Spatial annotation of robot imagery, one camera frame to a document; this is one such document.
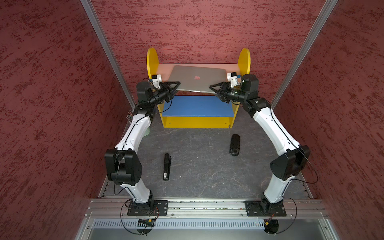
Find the silver laptop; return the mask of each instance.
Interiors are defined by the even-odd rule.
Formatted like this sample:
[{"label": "silver laptop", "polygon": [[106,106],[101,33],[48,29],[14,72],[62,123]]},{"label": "silver laptop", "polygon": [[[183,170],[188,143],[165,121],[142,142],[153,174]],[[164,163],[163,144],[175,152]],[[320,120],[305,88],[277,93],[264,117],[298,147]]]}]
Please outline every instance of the silver laptop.
[{"label": "silver laptop", "polygon": [[198,93],[213,93],[210,85],[227,81],[227,71],[220,68],[174,66],[168,81],[179,81],[177,90]]}]

